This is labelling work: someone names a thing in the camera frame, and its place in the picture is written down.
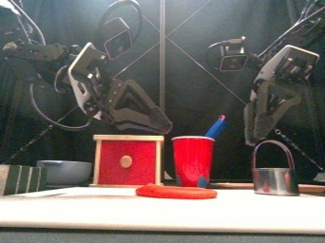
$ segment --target blue object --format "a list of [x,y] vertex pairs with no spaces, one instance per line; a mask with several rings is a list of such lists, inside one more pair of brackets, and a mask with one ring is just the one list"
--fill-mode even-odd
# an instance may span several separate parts
[[226,127],[226,123],[227,123],[226,116],[220,115],[218,118],[218,121],[214,123],[208,132],[206,133],[206,137],[215,139],[218,137],[218,135],[220,134],[220,132],[223,131],[223,129]]

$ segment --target bucket handle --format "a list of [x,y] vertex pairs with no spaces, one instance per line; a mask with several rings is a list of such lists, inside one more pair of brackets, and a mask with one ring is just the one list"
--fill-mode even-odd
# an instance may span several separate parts
[[274,144],[277,144],[282,148],[282,150],[286,152],[286,155],[287,155],[287,165],[289,165],[289,168],[290,169],[294,169],[294,163],[293,163],[291,153],[289,152],[287,147],[281,142],[278,142],[275,140],[264,140],[255,147],[254,152],[252,152],[252,156],[251,156],[251,168],[255,169],[255,167],[256,167],[256,152],[258,152],[258,149],[259,149],[259,147],[260,147],[260,145],[263,143],[274,143]]

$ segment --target round knob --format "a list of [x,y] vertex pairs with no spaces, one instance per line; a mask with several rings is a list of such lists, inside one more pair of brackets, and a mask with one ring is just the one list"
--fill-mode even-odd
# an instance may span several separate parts
[[123,168],[128,168],[132,165],[132,158],[129,156],[123,156],[119,163]]

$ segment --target gray bowl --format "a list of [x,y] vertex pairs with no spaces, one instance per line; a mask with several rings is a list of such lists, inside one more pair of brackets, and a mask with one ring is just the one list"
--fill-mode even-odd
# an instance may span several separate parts
[[80,185],[91,174],[92,164],[67,160],[38,160],[37,167],[46,168],[46,185]]

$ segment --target black backdrop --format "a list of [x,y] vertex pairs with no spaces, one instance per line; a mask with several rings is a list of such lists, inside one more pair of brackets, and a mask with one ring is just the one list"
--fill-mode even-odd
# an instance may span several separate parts
[[[164,136],[164,170],[172,176],[171,138],[180,135],[204,135],[220,114],[228,125],[214,147],[212,178],[250,179],[252,148],[244,145],[242,110],[248,102],[255,70],[244,68],[236,73],[218,73],[206,62],[208,45],[223,40],[246,37],[250,52],[259,53],[290,27],[287,1],[283,0],[137,0],[143,11],[143,30],[132,49],[112,62],[112,73],[120,79],[137,81],[152,100],[160,102],[164,62],[164,113],[174,128]],[[303,1],[293,1],[298,14]],[[112,0],[42,0],[22,1],[24,9],[34,19],[46,44],[60,43],[80,47],[91,42],[100,16]],[[115,13],[136,28],[132,9]],[[164,20],[164,54],[160,55],[160,20]],[[323,42],[313,46],[323,53]],[[315,159],[319,165],[323,147],[323,70],[322,58],[311,76],[311,97],[293,107],[278,128]],[[4,64],[0,66],[0,159],[5,161],[18,148],[48,127],[29,103],[28,84],[17,81]],[[37,89],[37,102],[46,114],[59,118],[73,106],[72,97],[53,92],[50,87]],[[67,122],[81,123],[85,117],[75,114]],[[93,162],[93,134],[136,134],[141,131],[119,131],[113,126],[93,121],[88,130],[73,133],[50,129],[20,153],[10,163],[34,165],[37,159],[73,159]],[[281,140],[274,134],[270,139]],[[301,179],[315,175],[309,160],[291,150]],[[281,166],[281,153],[264,152],[260,165]]]

